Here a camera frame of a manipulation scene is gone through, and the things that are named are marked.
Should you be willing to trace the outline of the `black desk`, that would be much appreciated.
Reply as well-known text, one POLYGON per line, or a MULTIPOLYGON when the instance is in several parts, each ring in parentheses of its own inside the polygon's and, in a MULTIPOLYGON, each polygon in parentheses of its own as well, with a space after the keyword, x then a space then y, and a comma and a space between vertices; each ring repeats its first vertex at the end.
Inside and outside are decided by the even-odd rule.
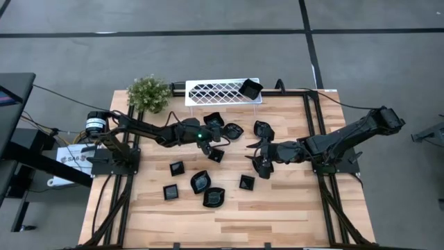
POLYGON ((6 198, 20 199, 12 232, 33 230, 23 224, 29 202, 26 200, 35 172, 41 171, 73 183, 91 187, 92 178, 80 170, 42 155, 55 140, 35 130, 34 136, 22 145, 12 140, 17 124, 31 95, 34 73, 0 73, 0 166, 9 164, 7 172, 0 170, 0 207, 6 198))

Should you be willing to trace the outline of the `laptop screen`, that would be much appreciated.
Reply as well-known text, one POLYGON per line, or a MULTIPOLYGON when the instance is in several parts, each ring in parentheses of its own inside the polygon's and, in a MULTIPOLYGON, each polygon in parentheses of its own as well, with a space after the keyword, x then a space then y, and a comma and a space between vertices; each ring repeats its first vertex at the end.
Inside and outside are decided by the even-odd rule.
POLYGON ((0 85, 0 106, 13 106, 23 103, 23 99, 0 85))

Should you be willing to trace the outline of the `grey metal stand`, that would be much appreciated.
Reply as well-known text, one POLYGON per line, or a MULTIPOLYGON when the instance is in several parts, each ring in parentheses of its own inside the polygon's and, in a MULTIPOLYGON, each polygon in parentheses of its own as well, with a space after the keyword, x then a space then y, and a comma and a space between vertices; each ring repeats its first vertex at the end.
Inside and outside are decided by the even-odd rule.
POLYGON ((430 126, 419 133, 411 134, 411 138, 414 142, 422 142, 426 139, 432 139, 433 142, 444 144, 444 122, 430 126))

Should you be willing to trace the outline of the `white cardboard box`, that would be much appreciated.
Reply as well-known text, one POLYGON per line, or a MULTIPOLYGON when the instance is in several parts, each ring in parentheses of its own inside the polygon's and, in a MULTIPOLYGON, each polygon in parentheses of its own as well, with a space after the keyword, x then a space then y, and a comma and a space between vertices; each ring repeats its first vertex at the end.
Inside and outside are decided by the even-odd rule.
MULTIPOLYGON (((94 157, 95 151, 82 151, 92 144, 73 144, 67 147, 61 147, 57 150, 56 160, 60 163, 65 164, 71 168, 79 170, 85 174, 91 176, 92 163, 87 160, 87 158, 94 157)), ((74 184, 72 181, 53 176, 46 182, 47 186, 50 188, 61 187, 65 185, 74 184)))

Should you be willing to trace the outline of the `green potted plant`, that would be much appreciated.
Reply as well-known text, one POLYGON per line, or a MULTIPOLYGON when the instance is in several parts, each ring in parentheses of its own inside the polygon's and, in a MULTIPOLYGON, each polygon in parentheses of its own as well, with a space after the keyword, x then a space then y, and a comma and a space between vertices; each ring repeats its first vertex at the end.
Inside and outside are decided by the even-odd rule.
POLYGON ((133 106, 138 112, 149 111, 154 114, 162 112, 172 97, 166 82, 152 74, 135 78, 134 83, 127 88, 127 95, 129 106, 133 106))

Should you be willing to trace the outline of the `black wavy square mini plate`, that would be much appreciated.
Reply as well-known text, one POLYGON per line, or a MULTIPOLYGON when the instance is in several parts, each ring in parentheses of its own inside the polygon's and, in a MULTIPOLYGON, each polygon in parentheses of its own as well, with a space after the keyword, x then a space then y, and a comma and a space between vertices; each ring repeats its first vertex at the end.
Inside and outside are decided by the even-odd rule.
POLYGON ((259 96, 262 89, 263 86, 260 83, 247 78, 239 88, 239 93, 251 100, 255 100, 259 96))
POLYGON ((204 116, 203 118, 204 123, 207 127, 224 127, 225 122, 223 121, 223 118, 220 115, 220 112, 213 112, 209 115, 204 116))

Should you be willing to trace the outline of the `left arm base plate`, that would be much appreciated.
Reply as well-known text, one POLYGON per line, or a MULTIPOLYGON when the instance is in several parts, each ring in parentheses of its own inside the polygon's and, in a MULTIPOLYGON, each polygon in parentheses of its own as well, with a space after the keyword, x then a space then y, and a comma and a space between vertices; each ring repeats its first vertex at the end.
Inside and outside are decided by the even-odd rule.
POLYGON ((140 149, 131 149, 128 162, 117 161, 111 151, 97 149, 93 157, 87 157, 87 161, 92 163, 93 175, 133 175, 139 171, 140 156, 140 149))

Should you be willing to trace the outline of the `black leaf-shaped mini plate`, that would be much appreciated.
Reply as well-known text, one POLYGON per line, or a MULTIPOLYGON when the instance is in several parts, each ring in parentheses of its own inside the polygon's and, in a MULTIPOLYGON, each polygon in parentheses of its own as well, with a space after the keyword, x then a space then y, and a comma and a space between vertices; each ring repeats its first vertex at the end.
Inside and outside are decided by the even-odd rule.
POLYGON ((268 141, 273 141, 275 138, 275 131, 271 128, 271 126, 266 122, 261 122, 257 120, 254 124, 254 134, 261 138, 266 139, 268 141))
POLYGON ((225 201, 225 190, 221 187, 211 187, 204 193, 203 205, 207 208, 218 208, 225 201))
POLYGON ((223 128, 223 134, 230 140, 237 140, 242 134, 244 130, 242 127, 235 123, 226 124, 223 128))
MULTIPOLYGON (((252 157, 252 163, 253 163, 253 168, 254 170, 259 173, 259 164, 262 163, 262 156, 253 156, 252 157)), ((274 166, 273 164, 270 164, 270 173, 274 172, 274 166)))

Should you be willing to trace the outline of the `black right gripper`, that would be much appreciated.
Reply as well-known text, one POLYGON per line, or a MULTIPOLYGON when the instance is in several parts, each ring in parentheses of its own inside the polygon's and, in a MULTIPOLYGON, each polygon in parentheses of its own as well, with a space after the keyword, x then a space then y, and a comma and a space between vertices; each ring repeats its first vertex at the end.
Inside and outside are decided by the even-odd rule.
MULTIPOLYGON (((271 139, 269 137, 261 137, 259 142, 250 144, 247 148, 260 148, 261 146, 269 143, 271 139)), ((253 156, 246 156, 246 158, 252 160, 253 156)), ((281 143, 270 143, 265 147, 265 158, 263 157, 262 163, 259 164, 259 177, 263 179, 270 179, 270 164, 271 161, 277 163, 302 163, 309 160, 309 152, 298 141, 286 141, 281 143)))

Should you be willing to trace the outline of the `white lattice shelf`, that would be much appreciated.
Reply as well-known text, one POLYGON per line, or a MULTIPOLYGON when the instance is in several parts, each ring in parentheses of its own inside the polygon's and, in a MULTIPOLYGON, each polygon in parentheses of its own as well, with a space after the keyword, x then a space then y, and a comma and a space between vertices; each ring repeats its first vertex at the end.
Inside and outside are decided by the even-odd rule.
POLYGON ((256 114, 256 106, 262 104, 262 94, 255 99, 240 93, 246 78, 195 80, 185 82, 185 105, 193 113, 193 107, 251 105, 256 114))

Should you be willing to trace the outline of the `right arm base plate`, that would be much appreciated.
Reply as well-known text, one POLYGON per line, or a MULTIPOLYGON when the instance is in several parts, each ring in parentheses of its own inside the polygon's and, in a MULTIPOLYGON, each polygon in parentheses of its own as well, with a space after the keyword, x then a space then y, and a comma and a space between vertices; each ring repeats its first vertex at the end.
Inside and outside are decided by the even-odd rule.
POLYGON ((335 166, 330 165, 327 167, 322 167, 321 164, 317 164, 312 167, 313 172, 321 172, 324 174, 358 174, 360 172, 358 158, 362 155, 362 153, 362 151, 356 152, 354 148, 348 149, 344 152, 341 158, 336 159, 335 166))

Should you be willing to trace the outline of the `large dark bowl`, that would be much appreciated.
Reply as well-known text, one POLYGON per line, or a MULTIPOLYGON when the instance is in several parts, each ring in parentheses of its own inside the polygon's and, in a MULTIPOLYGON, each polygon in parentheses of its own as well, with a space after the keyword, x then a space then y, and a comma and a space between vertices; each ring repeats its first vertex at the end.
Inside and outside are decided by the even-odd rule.
POLYGON ((190 185, 194 194, 200 194, 211 186, 211 178, 206 170, 198 172, 191 177, 190 185))

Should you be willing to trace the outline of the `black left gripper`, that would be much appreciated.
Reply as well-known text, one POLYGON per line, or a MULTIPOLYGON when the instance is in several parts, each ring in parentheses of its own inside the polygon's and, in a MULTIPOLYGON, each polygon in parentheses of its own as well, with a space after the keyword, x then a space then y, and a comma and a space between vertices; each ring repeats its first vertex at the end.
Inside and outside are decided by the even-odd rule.
POLYGON ((202 152, 208 156, 212 152, 210 142, 213 141, 213 135, 222 135, 223 127, 219 125, 210 124, 201 126, 200 121, 196 118, 184 119, 180 122, 172 124, 173 129, 173 144, 192 144, 200 142, 202 152))

